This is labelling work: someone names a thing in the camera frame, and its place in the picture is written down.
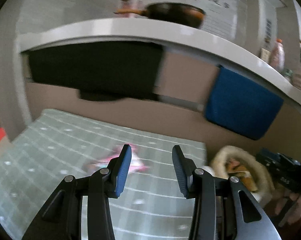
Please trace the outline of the person hand holding device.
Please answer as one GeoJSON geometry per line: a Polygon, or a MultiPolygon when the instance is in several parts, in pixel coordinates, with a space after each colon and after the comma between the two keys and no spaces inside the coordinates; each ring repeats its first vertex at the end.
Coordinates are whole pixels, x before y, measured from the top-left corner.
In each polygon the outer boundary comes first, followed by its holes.
{"type": "Polygon", "coordinates": [[[301,194],[284,189],[275,199],[275,224],[293,225],[301,221],[301,194]]]}

